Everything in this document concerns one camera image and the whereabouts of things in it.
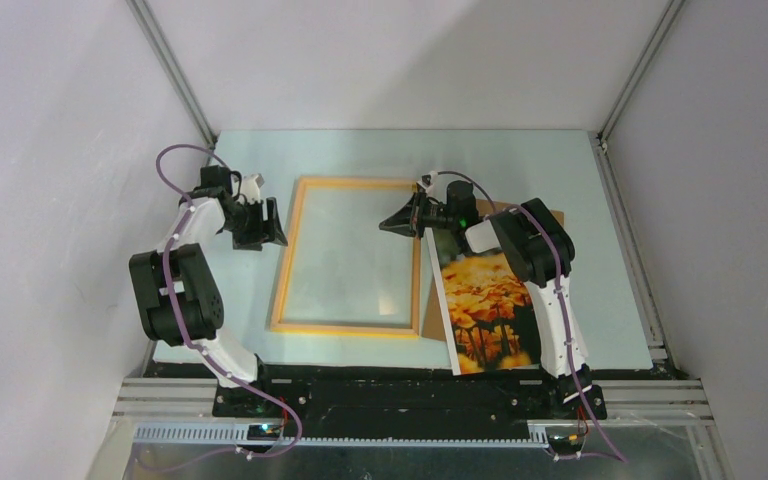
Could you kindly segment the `yellow wooden picture frame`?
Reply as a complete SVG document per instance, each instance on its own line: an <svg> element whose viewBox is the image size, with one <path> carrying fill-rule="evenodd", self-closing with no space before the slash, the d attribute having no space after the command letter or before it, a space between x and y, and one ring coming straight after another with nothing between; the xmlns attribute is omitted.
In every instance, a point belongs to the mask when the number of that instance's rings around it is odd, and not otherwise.
<svg viewBox="0 0 768 480"><path fill-rule="evenodd" d="M421 245L379 228L415 189L406 179L299 178L271 331L418 337Z"/></svg>

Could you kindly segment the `brown cardboard backing board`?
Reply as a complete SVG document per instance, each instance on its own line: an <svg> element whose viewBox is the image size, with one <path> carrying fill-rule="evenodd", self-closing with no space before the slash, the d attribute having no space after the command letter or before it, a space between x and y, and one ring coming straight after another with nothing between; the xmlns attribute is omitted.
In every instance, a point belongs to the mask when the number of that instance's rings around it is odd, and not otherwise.
<svg viewBox="0 0 768 480"><path fill-rule="evenodd" d="M512 203L506 203L506 202L495 202L496 207L498 207L499 210L512 207ZM490 205L490 202L484 199L476 199L476 207L481 216L489 215L493 213L493 209ZM550 210L552 212L552 215L556 218L556 220L559 222L561 226L564 226L565 220L564 220L564 212L560 210ZM425 310L425 316L423 320L423 326L421 331L421 336L424 338L428 338L431 340L438 340L438 341L446 341L445 331L446 331L446 324L443 319L443 309L440 306L440 301L438 297L438 291L436 282L433 276L433 271L430 274L431 275L431 286L429 289L429 296L428 296L428 303Z"/></svg>

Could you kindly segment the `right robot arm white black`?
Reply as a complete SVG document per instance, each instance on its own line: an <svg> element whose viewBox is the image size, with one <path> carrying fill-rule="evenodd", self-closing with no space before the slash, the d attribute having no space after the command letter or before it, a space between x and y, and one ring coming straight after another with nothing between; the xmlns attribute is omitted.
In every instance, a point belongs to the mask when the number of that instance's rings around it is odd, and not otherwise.
<svg viewBox="0 0 768 480"><path fill-rule="evenodd" d="M500 250L514 277L529 294L534 308L541 357L548 377L541 392L545 411L566 418L592 389L586 345L569 301L575 247L561 222L534 198L482 215L475 197L487 192L463 176L446 187L446 200L432 197L432 173L421 178L408 202L379 223L379 229L421 239L427 230L454 235L459 252L473 256Z"/></svg>

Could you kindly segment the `orange flower photo print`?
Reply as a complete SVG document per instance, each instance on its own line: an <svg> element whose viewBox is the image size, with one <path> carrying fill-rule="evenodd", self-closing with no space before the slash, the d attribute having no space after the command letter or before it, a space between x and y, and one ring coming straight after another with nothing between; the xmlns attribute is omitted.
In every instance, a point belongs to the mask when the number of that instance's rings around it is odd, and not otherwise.
<svg viewBox="0 0 768 480"><path fill-rule="evenodd" d="M472 253L447 230L427 232L452 373L528 369L541 346L531 298L499 248Z"/></svg>

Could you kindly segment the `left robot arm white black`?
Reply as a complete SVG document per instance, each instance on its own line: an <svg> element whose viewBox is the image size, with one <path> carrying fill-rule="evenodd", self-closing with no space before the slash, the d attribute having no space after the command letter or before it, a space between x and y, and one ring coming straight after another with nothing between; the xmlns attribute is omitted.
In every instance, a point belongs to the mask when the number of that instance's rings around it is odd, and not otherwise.
<svg viewBox="0 0 768 480"><path fill-rule="evenodd" d="M259 357L224 333L224 302L203 246L222 233L235 250L287 246L277 201L262 197L263 184L259 174L242 175L223 165L202 168L199 185L182 193L165 239L128 264L146 336L195 352L221 387L240 387L238 404L257 417L272 411L276 390L258 379Z"/></svg>

